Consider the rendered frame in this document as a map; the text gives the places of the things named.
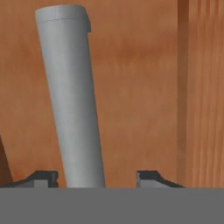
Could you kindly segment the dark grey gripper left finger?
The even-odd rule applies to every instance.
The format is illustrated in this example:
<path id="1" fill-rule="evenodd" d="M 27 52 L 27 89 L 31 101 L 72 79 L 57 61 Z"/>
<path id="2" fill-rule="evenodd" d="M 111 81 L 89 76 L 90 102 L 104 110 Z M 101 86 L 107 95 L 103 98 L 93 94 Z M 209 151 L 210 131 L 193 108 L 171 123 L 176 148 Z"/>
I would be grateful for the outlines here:
<path id="1" fill-rule="evenodd" d="M 58 188 L 59 173 L 57 171 L 35 171 L 27 178 L 21 179 L 16 182 L 11 182 L 5 185 L 0 185 L 0 188 Z"/>

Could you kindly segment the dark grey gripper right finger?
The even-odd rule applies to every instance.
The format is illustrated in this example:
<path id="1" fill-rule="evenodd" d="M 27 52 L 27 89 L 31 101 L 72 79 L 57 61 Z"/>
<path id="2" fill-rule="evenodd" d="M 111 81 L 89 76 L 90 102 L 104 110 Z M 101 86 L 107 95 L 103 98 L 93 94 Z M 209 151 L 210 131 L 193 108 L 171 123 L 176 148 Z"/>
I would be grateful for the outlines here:
<path id="1" fill-rule="evenodd" d="M 137 188 L 183 188 L 182 185 L 176 184 L 161 176 L 158 171 L 137 171 L 136 172 Z"/>

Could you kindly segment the wooden drawer front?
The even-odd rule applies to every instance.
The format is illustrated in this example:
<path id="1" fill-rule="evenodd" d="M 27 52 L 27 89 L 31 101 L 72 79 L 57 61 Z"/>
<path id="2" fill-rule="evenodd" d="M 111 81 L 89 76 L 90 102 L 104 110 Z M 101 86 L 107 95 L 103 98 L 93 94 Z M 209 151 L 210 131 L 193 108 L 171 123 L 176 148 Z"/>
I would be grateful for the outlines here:
<path id="1" fill-rule="evenodd" d="M 87 9 L 106 184 L 138 170 L 177 179 L 177 0 L 0 0 L 0 136 L 14 179 L 63 166 L 35 21 L 38 8 Z"/>

